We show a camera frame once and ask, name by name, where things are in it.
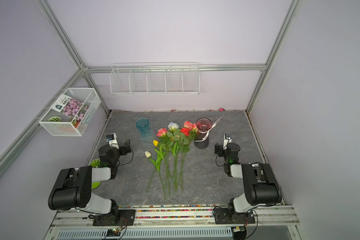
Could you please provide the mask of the white tulip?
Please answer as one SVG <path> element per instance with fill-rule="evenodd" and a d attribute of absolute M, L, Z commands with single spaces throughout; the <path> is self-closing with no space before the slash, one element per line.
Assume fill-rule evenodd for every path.
<path fill-rule="evenodd" d="M 149 161 L 152 163 L 152 173 L 151 173 L 151 176 L 150 176 L 150 178 L 149 178 L 148 186 L 147 186 L 147 188 L 146 188 L 146 192 L 148 192 L 149 189 L 150 189 L 150 186 L 151 186 L 153 177 L 154 177 L 154 175 L 155 175 L 155 172 L 158 170 L 158 165 L 159 165 L 159 160 L 160 160 L 160 158 L 154 159 L 154 158 L 152 157 L 152 153 L 149 152 L 149 151 L 145 151 L 145 157 L 146 157 L 147 159 L 149 159 Z"/>

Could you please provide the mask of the yellow tulip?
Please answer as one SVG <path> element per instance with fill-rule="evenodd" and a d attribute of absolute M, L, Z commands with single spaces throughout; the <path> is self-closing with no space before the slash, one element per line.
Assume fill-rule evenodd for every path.
<path fill-rule="evenodd" d="M 162 174 L 161 174 L 161 163 L 162 163 L 162 161 L 165 160 L 166 147 L 165 147 L 164 143 L 161 143 L 157 140 L 153 141 L 153 145 L 155 146 L 154 151 L 157 153 L 157 158 L 160 158 L 157 171 L 159 173 L 159 178 L 160 178 L 161 186 L 162 186 L 163 193 L 164 193 L 164 199 L 166 200 L 167 199 L 166 186 L 165 186 L 165 181 L 163 180 Z"/>

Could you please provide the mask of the red rose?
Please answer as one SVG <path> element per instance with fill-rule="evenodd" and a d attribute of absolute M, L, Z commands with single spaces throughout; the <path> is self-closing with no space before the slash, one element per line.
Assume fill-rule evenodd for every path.
<path fill-rule="evenodd" d="M 180 161 L 180 174 L 178 177 L 178 188 L 183 189 L 183 171 L 184 171 L 184 162 L 186 155 L 188 153 L 189 145 L 191 143 L 191 130 L 189 128 L 183 127 L 180 130 L 180 154 L 181 154 L 181 161 Z"/>

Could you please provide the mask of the pink rose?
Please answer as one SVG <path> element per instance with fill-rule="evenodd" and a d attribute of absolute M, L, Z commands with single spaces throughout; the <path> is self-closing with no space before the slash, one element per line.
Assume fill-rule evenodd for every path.
<path fill-rule="evenodd" d="M 182 166 L 182 169 L 183 169 L 186 155 L 190 150 L 190 144 L 192 143 L 192 141 L 196 137 L 196 135 L 198 133 L 198 128 L 197 128 L 195 123 L 191 123 L 190 121 L 185 121 L 184 126 L 181 129 L 181 133 L 184 135 L 183 140 L 182 140 L 182 145 L 181 145 L 181 148 L 180 148 L 180 150 L 181 150 L 181 164 L 182 164 L 181 166 Z"/>
<path fill-rule="evenodd" d="M 169 197 L 171 196 L 171 186 L 170 186 L 170 171 L 169 171 L 169 140 L 168 131 L 165 128 L 159 129 L 157 136 L 160 139 L 159 149 L 163 153 L 164 163 L 165 163 L 165 173 L 166 173 L 166 189 L 168 190 Z"/>

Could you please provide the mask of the white blue rose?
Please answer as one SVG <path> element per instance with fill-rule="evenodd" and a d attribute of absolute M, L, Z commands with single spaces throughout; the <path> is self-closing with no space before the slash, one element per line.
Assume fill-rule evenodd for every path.
<path fill-rule="evenodd" d="M 172 141 L 171 151 L 174 158 L 173 183 L 174 183 L 175 191 L 177 191 L 178 189 L 178 156 L 179 156 L 178 138 L 179 137 L 175 138 L 174 132 L 178 130 L 179 127 L 180 126 L 174 122 L 170 122 L 168 124 L 168 133 L 173 134 L 171 136 L 171 141 Z"/>

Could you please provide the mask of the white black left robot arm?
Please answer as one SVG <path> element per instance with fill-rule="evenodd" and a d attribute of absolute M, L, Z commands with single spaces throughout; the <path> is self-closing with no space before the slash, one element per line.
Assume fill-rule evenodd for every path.
<path fill-rule="evenodd" d="M 108 139 L 108 144 L 99 149 L 99 157 L 104 167 L 91 165 L 68 168 L 60 171 L 48 198 L 51 210 L 78 210 L 89 214 L 94 226 L 126 224 L 128 219 L 119 213 L 115 200 L 105 199 L 92 192 L 92 184 L 113 180 L 118 172 L 120 157 L 132 152 L 130 140 L 119 146 L 116 140 Z"/>

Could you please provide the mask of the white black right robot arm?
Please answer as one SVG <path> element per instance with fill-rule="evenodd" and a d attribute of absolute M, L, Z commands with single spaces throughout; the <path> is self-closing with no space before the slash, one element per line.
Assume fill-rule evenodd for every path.
<path fill-rule="evenodd" d="M 241 164 L 236 143 L 215 144 L 215 155 L 224 158 L 224 172 L 231 178 L 243 180 L 244 192 L 230 200 L 226 208 L 214 210 L 216 224 L 254 223 L 251 216 L 258 207 L 272 207 L 282 201 L 281 188 L 269 164 Z"/>

